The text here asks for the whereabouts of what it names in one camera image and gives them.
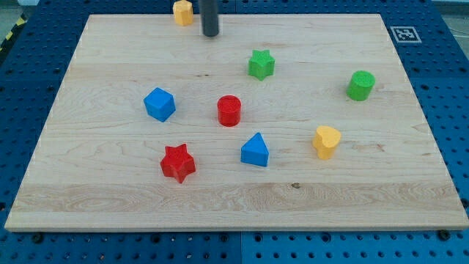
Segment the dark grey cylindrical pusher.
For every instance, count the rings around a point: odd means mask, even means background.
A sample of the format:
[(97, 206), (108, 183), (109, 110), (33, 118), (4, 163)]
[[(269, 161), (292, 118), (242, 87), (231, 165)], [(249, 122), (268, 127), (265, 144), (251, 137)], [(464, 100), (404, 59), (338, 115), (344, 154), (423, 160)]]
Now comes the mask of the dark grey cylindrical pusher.
[(199, 13), (203, 35), (206, 37), (216, 37), (219, 34), (218, 1), (199, 0)]

